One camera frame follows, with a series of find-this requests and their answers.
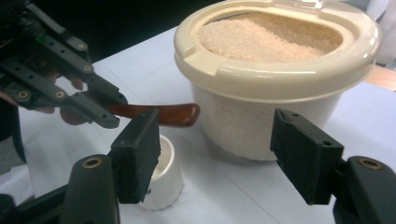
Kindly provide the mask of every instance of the dark background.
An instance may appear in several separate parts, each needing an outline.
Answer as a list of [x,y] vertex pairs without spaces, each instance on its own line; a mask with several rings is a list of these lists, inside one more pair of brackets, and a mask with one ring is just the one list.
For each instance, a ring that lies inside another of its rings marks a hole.
[[96,62],[178,26],[219,0],[32,0],[72,35],[88,43]]

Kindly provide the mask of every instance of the brown spoon handle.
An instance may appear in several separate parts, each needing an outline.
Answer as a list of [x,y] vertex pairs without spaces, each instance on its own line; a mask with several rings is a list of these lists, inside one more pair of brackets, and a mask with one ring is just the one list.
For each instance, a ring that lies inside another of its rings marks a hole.
[[185,105],[107,105],[114,115],[132,119],[138,114],[157,108],[159,122],[164,126],[190,127],[198,119],[200,107],[197,104]]

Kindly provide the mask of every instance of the white table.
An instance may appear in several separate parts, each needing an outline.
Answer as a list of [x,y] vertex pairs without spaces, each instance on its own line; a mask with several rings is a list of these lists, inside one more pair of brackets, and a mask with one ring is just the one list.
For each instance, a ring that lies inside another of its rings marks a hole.
[[[174,63],[175,29],[96,63],[97,74],[120,88],[131,104],[192,102],[189,81]],[[396,170],[396,95],[361,83],[345,92],[324,129],[354,155],[372,157]],[[110,145],[129,122],[103,129],[69,126],[58,113],[21,109],[22,138],[35,196],[68,182],[72,165]],[[332,204],[308,206],[274,161],[247,161],[218,149],[199,125],[164,128],[174,144],[184,187],[177,201],[152,212],[136,204],[120,206],[122,223],[334,223]]]

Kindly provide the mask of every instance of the white container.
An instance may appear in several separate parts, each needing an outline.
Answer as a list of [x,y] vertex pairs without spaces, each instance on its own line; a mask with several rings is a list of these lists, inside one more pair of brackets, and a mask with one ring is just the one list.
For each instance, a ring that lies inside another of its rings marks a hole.
[[[202,26],[252,12],[319,24],[334,30],[342,42],[323,56],[292,63],[229,59],[201,45],[197,33]],[[371,18],[339,2],[322,7],[308,1],[225,1],[191,14],[178,26],[175,58],[192,83],[208,138],[236,156],[270,161],[276,158],[269,148],[275,108],[300,113],[323,128],[342,92],[370,74],[380,39]]]
[[172,142],[160,135],[161,155],[148,186],[145,200],[139,205],[159,210],[174,203],[183,188],[180,167]]

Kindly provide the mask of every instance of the cream lid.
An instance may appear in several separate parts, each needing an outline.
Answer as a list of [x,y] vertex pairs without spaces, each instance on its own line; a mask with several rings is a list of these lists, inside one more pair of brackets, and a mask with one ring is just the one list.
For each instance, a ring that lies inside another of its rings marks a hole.
[[[249,12],[331,27],[343,37],[343,42],[326,55],[296,63],[228,59],[199,43],[196,35],[201,26]],[[314,100],[353,87],[371,72],[380,40],[377,24],[347,4],[327,2],[318,13],[285,0],[225,1],[205,7],[177,27],[174,39],[177,66],[192,83],[225,97],[261,103]]]

